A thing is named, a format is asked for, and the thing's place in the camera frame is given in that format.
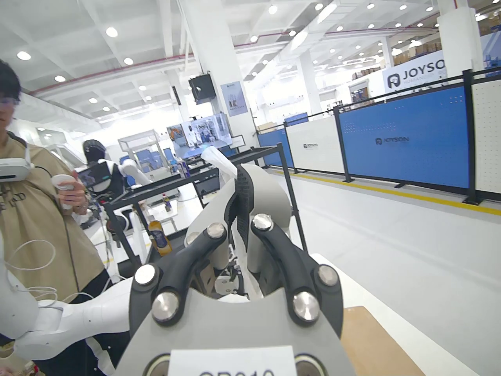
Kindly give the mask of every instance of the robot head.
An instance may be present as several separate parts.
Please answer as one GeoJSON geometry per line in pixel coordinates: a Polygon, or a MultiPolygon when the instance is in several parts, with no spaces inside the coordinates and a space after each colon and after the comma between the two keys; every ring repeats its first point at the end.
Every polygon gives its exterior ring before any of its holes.
{"type": "Polygon", "coordinates": [[[99,159],[105,159],[106,148],[100,141],[95,139],[86,140],[82,148],[84,149],[84,155],[87,159],[87,164],[96,163],[99,159]]]}

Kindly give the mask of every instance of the hand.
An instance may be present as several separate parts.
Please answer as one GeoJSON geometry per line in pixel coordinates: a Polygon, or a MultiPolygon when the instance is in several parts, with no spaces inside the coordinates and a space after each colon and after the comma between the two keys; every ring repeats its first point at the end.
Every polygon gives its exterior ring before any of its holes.
{"type": "Polygon", "coordinates": [[[87,209],[87,198],[85,196],[85,186],[79,181],[77,171],[72,173],[72,181],[63,181],[59,186],[72,185],[72,190],[58,190],[58,198],[62,204],[71,205],[73,207],[85,207],[87,209]]]}
{"type": "Polygon", "coordinates": [[[0,367],[0,376],[14,376],[14,372],[8,367],[0,367]]]}

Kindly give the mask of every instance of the black hair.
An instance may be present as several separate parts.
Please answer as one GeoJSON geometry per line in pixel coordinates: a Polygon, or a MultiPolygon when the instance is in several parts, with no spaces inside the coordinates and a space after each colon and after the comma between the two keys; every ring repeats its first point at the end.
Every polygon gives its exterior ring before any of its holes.
{"type": "Polygon", "coordinates": [[[0,93],[4,97],[20,100],[21,84],[19,78],[14,70],[2,60],[0,60],[0,93]]]}

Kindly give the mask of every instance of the joyson sign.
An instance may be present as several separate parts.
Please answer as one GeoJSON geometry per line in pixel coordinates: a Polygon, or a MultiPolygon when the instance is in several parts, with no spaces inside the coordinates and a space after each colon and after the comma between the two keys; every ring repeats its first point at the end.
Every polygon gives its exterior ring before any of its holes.
{"type": "Polygon", "coordinates": [[[446,77],[447,70],[442,50],[383,70],[385,93],[419,86],[446,77]]]}

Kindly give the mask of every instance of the orange juice bottle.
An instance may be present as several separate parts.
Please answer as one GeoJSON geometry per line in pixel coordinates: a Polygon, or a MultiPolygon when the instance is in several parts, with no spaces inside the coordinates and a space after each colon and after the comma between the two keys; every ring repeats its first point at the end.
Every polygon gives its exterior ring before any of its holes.
{"type": "Polygon", "coordinates": [[[148,225],[148,232],[153,246],[162,257],[172,251],[172,245],[170,245],[168,238],[163,233],[161,223],[157,220],[151,221],[148,225]]]}

